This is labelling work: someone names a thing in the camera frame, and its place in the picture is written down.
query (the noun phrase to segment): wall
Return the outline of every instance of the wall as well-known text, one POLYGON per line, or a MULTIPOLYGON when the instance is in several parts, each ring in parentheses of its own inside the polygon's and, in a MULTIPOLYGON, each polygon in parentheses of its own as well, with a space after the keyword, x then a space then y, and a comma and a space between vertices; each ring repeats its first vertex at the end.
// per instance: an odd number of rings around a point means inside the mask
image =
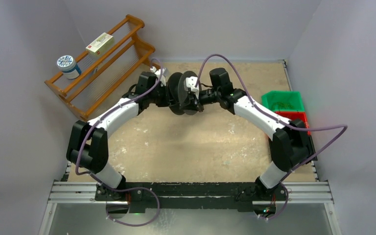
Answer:
POLYGON ((0 0, 0 234, 37 234, 76 118, 46 87, 84 48, 62 0, 0 0))
POLYGON ((126 14, 165 60, 278 60, 290 56, 320 0, 65 0, 85 44, 126 14))
POLYGON ((317 164, 343 233, 376 234, 376 1, 322 0, 288 68, 312 126, 349 125, 317 164))

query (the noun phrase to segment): robotic arm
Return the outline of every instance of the robotic arm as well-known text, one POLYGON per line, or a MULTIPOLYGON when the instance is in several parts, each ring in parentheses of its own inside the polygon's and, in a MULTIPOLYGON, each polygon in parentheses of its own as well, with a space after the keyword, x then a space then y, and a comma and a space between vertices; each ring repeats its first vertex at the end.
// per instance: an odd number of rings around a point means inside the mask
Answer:
MULTIPOLYGON (((159 75, 159 71, 154 68, 151 69, 151 72, 142 72, 138 83, 134 85, 135 91, 124 94, 114 107, 152 88, 157 75, 159 75)), ((168 80, 161 79, 161 84, 146 96, 134 103, 126 104, 108 115, 91 133, 92 142, 85 145, 79 167, 88 169, 111 188, 125 189, 125 177, 116 172, 108 163, 107 139, 112 133, 125 122, 147 109, 150 104, 156 104, 158 107, 169 107, 176 115, 193 115, 202 112, 205 105, 218 102, 221 108, 228 110, 233 115, 249 120, 270 138, 272 163, 261 176, 257 177, 255 184, 256 193, 259 195, 268 195, 273 192, 292 167, 302 163, 313 154, 313 149, 307 132, 291 130, 278 121, 268 118, 256 110, 253 105, 258 105, 266 113, 270 113, 278 120, 290 123, 292 126, 305 128, 305 124, 299 119, 291 121, 281 117, 254 100, 254 103, 251 103, 245 91, 233 88, 229 75, 224 68, 211 70, 210 77, 212 87, 202 90, 201 86, 196 87, 195 85, 198 77, 194 72, 174 73, 168 80)), ((67 151, 69 161, 76 163, 80 145, 86 133, 101 116, 90 120, 88 123, 77 121, 74 124, 67 151)))

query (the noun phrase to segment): white container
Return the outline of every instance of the white container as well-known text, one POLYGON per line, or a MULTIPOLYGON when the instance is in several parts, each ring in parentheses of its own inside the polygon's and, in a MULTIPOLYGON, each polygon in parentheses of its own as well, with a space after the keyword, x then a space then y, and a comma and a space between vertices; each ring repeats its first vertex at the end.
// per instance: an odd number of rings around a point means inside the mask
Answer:
POLYGON ((81 74, 76 61, 70 55, 61 56, 57 60, 57 66, 67 79, 76 79, 81 74))

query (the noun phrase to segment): wooden table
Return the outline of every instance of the wooden table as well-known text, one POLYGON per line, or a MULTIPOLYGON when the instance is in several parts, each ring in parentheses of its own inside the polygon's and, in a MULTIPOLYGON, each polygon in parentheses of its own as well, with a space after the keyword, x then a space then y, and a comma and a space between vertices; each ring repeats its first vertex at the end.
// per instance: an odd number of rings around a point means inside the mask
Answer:
MULTIPOLYGON (((280 63, 234 63, 247 89, 257 102, 272 90, 288 91, 280 63)), ((198 73, 201 63, 164 63, 171 73, 198 73)), ((211 84, 208 72, 223 67, 235 88, 241 88, 227 63, 207 63, 201 82, 211 84)), ((105 102, 116 103, 137 83, 142 70, 132 74, 105 102)), ((109 139, 109 162, 129 182, 253 182, 270 164, 268 137, 245 119, 219 107, 205 106, 203 113, 177 116, 168 108, 151 105, 125 123, 109 139)), ((77 176, 74 165, 69 181, 89 182, 77 176)), ((300 167, 286 181, 313 182, 311 166, 300 167)))

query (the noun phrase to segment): green contents in bin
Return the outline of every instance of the green contents in bin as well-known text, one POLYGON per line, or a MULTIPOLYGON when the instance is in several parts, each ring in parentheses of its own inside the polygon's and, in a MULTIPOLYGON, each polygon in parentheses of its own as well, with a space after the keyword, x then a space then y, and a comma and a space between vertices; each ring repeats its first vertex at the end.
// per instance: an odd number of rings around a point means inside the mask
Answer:
POLYGON ((299 92, 271 91, 261 97, 264 107, 271 111, 304 112, 299 92))

